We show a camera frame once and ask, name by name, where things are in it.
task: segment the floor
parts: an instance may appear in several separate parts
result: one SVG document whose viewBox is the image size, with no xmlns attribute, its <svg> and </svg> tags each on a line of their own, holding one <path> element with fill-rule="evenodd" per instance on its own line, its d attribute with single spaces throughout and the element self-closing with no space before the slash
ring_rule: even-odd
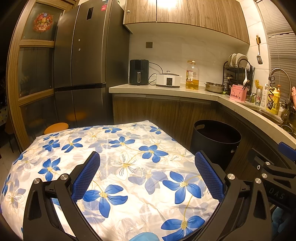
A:
<svg viewBox="0 0 296 241">
<path fill-rule="evenodd" d="M 7 142 L 2 139 L 0 143 L 0 153 L 2 156 L 2 158 L 0 159 L 0 188 L 2 190 L 5 179 L 8 176 L 8 172 L 10 171 L 12 162 L 20 156 L 20 153 L 17 149 L 17 144 L 14 139 L 11 140 L 11 145 L 14 153 L 12 153 L 11 151 L 8 139 Z"/>
</svg>

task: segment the plate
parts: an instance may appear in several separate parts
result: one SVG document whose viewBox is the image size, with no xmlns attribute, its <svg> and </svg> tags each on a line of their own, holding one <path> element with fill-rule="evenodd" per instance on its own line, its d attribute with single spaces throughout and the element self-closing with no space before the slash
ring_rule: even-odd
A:
<svg viewBox="0 0 296 241">
<path fill-rule="evenodd" d="M 234 53 L 234 54 L 232 54 L 232 57 L 231 57 L 231 64 L 232 65 L 235 65 L 235 61 L 236 61 L 236 59 L 237 59 L 237 54 L 236 53 Z"/>
<path fill-rule="evenodd" d="M 248 57 L 246 55 L 238 53 L 236 60 L 235 60 L 235 62 L 236 62 L 235 64 L 239 64 L 240 60 L 242 60 L 242 59 L 248 60 Z M 247 61 L 242 60 L 239 65 L 240 65 L 240 67 L 245 68 L 247 66 L 247 63 L 248 63 Z"/>
<path fill-rule="evenodd" d="M 232 54 L 228 57 L 228 65 L 231 65 L 231 57 L 232 57 Z"/>
</svg>

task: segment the countertop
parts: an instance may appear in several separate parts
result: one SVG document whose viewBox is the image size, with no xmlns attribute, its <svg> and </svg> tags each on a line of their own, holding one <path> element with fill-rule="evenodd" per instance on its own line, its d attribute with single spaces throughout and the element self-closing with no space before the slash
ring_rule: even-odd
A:
<svg viewBox="0 0 296 241">
<path fill-rule="evenodd" d="M 277 126 L 275 123 L 256 113 L 255 111 L 243 106 L 242 104 L 230 100 L 228 95 L 208 92 L 204 90 L 204 87 L 200 87 L 199 90 L 189 90 L 186 89 L 185 85 L 182 84 L 180 88 L 157 87 L 154 85 L 125 84 L 109 88 L 109 93 L 165 95 L 217 101 L 253 123 L 276 143 L 279 144 L 280 142 L 284 142 L 292 148 L 296 149 L 296 139 L 293 138 L 286 131 L 284 131 L 282 128 Z"/>
</svg>

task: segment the power cord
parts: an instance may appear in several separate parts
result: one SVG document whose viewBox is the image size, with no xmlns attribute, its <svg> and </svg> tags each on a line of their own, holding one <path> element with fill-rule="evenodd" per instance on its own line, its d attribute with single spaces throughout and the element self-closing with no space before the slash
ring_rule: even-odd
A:
<svg viewBox="0 0 296 241">
<path fill-rule="evenodd" d="M 155 63 L 152 63 L 152 62 L 149 62 L 150 64 L 155 64 Z M 160 67 L 158 64 L 155 64 L 155 65 L 157 65 L 158 67 Z M 161 68 L 161 67 L 160 67 Z M 161 71 L 162 71 L 162 73 L 163 73 L 163 69 L 161 68 Z"/>
<path fill-rule="evenodd" d="M 152 85 L 151 83 L 155 81 L 155 80 L 153 80 L 153 81 L 151 81 L 151 82 L 149 83 L 149 80 L 150 80 L 150 78 L 151 78 L 152 75 L 150 75 L 150 77 L 149 77 L 149 79 L 148 79 L 148 84 L 149 84 L 149 85 Z"/>
</svg>

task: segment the wooden door frame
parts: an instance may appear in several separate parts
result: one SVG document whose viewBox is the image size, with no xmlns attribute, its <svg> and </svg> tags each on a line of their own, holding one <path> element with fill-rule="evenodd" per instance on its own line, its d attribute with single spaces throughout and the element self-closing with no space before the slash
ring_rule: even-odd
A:
<svg viewBox="0 0 296 241">
<path fill-rule="evenodd" d="M 49 6 L 53 6 L 64 10 L 64 12 L 69 11 L 76 5 L 74 0 L 28 0 L 25 5 L 16 27 L 13 32 L 13 36 L 10 42 L 9 54 L 7 58 L 7 68 L 6 68 L 6 94 L 7 103 L 10 111 L 10 116 L 12 119 L 13 128 L 15 131 L 16 139 L 22 150 L 29 147 L 30 141 L 28 134 L 26 132 L 24 120 L 22 118 L 22 112 L 20 106 L 26 105 L 37 100 L 54 95 L 54 90 L 49 89 L 41 92 L 37 92 L 25 97 L 19 98 L 18 93 L 18 78 L 17 78 L 17 65 L 20 48 L 23 47 L 54 47 L 54 41 L 47 40 L 35 40 L 35 39 L 21 39 L 22 33 L 25 28 L 27 19 L 31 13 L 31 10 L 35 3 L 42 3 Z"/>
</svg>

